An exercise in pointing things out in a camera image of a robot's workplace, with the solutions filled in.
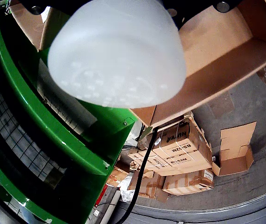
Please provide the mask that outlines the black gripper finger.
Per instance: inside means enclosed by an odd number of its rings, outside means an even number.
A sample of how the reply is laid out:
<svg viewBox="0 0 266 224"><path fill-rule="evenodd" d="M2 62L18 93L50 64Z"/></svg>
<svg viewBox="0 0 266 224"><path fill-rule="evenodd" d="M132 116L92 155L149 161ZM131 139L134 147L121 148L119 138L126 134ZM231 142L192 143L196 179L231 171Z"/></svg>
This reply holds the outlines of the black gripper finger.
<svg viewBox="0 0 266 224"><path fill-rule="evenodd" d="M227 13L242 0L163 0L162 4L180 29L187 21L213 6L220 13Z"/></svg>
<svg viewBox="0 0 266 224"><path fill-rule="evenodd" d="M46 7L52 7L65 14L74 14L81 6L91 0L20 0L19 2L32 14L41 14Z"/></svg>

